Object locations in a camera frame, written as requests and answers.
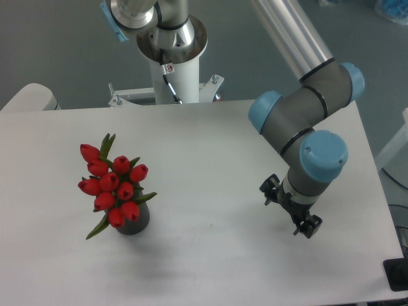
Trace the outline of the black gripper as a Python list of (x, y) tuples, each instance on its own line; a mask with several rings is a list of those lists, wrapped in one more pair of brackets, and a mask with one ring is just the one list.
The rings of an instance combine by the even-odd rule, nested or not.
[(276, 174), (270, 175), (259, 190), (264, 194), (265, 206), (271, 202), (278, 203), (291, 216), (296, 225), (294, 235), (301, 233), (310, 239), (322, 225), (322, 218), (310, 214), (310, 208), (315, 204), (316, 197), (301, 194), (289, 185), (280, 185)]

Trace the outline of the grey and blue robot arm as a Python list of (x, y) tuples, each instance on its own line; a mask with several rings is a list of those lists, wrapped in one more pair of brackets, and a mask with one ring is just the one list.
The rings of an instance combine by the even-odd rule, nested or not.
[[(117, 39), (134, 37), (151, 62), (157, 104), (203, 101), (209, 85), (199, 85), (198, 59), (208, 38), (187, 1), (103, 1), (100, 7)], [(348, 158), (339, 135), (315, 126), (359, 98), (365, 81), (355, 65), (336, 62), (297, 1), (253, 1), (252, 7), (301, 85), (285, 97), (268, 91), (249, 109), (251, 124), (289, 167), (284, 179), (271, 175), (260, 190), (309, 238), (322, 224), (310, 208)]]

